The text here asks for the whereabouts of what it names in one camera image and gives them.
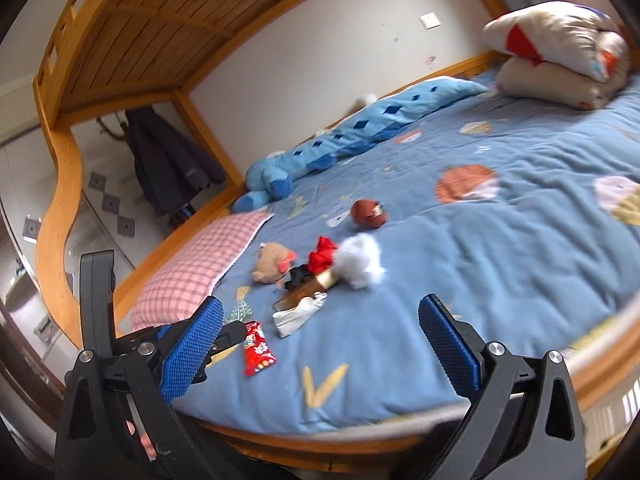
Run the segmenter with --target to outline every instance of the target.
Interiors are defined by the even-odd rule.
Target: red snack bag
[[[244,362],[246,375],[255,375],[267,366],[273,365],[276,358],[269,352],[264,333],[257,321],[249,321],[246,325],[246,339],[244,340]]]

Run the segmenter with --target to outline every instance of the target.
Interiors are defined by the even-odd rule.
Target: metal screw
[[[138,347],[138,353],[140,355],[151,355],[155,349],[156,349],[156,346],[153,343],[150,343],[149,341],[145,341]]]
[[[551,359],[555,363],[562,362],[562,354],[558,350],[552,350],[549,352],[549,359]]]
[[[489,349],[489,352],[491,352],[493,355],[502,355],[502,354],[504,354],[504,346],[502,346],[502,344],[498,343],[497,341],[495,341],[493,343],[489,343],[487,345],[487,348]]]
[[[82,350],[80,352],[79,359],[81,363],[88,363],[93,358],[94,358],[94,353],[91,352],[91,350]]]

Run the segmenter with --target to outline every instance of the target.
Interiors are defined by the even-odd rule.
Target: dark jacket
[[[209,184],[225,179],[222,168],[152,107],[126,110],[126,141],[136,176],[158,215],[172,214]]]

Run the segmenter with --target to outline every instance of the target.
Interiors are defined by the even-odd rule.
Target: blue stuffed animal
[[[254,162],[245,177],[249,192],[236,201],[233,212],[253,211],[282,200],[293,192],[293,182],[306,174],[327,170],[341,157],[367,152],[425,115],[487,90],[475,81],[442,76],[380,99],[342,120],[326,134],[281,155]]]

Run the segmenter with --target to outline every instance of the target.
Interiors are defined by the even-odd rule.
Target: blue duvet cover
[[[458,402],[418,326],[430,292],[512,352],[564,348],[640,289],[639,125],[638,76],[594,112],[486,92],[298,180],[215,291],[226,314],[243,301],[252,309],[277,363],[246,376],[237,347],[175,407],[232,428],[303,434]],[[282,290],[250,278],[259,244],[280,242],[303,263],[319,235],[357,232],[348,211],[359,198],[389,214],[373,233],[383,283],[337,285],[279,339],[271,314]]]

